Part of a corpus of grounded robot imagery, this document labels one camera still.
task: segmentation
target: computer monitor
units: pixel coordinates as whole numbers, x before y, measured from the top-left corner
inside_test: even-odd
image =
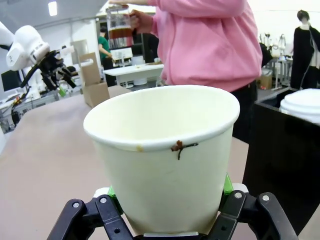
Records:
[[[6,71],[1,74],[3,90],[10,91],[19,88],[22,81],[18,71]]]

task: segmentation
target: brown liquid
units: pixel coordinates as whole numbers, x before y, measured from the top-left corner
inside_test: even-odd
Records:
[[[129,38],[132,37],[131,28],[117,28],[109,30],[109,39]]]

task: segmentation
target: hand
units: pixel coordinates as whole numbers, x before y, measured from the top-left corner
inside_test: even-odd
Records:
[[[151,33],[154,20],[149,14],[133,10],[130,13],[130,23],[132,30],[136,29],[138,34],[149,34]]]
[[[143,5],[147,6],[147,0],[109,0],[110,4],[135,4],[135,5]]]

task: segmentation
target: white paper cup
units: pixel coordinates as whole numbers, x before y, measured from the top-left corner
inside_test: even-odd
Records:
[[[88,113],[84,130],[137,234],[208,232],[239,112],[229,92],[177,85],[126,93]],[[196,146],[172,151],[177,141]]]

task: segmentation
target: white wall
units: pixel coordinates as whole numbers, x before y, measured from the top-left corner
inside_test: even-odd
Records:
[[[98,40],[97,40],[97,28],[95,20],[86,20],[86,21],[76,21],[72,23],[66,23],[61,25],[56,25],[52,27],[38,29],[38,32],[42,36],[45,42],[50,44],[51,50],[59,50],[62,46],[70,46],[70,42],[87,40],[88,51],[90,53],[95,52],[97,56],[98,64],[101,64],[98,50]],[[6,63],[6,54],[7,51],[0,48],[0,100],[6,98],[12,92],[5,93],[3,90],[1,74],[9,71]],[[71,54],[64,58],[64,63],[66,66],[72,65]],[[34,74],[34,77],[31,79],[31,82],[37,81],[41,82],[41,75],[39,71]]]
[[[38,29],[38,32],[42,36],[42,39],[49,43],[51,50],[61,49],[62,46],[69,47],[70,42],[73,41],[86,40],[89,53],[95,52],[98,64],[100,64],[95,20],[81,20],[55,25],[52,27]],[[71,54],[64,57],[64,63],[67,66],[73,64]]]
[[[320,31],[319,0],[248,0],[258,26],[259,33],[270,33],[279,40],[285,35],[286,43],[292,44],[295,29],[301,25],[297,18],[299,10],[309,12],[311,25]]]

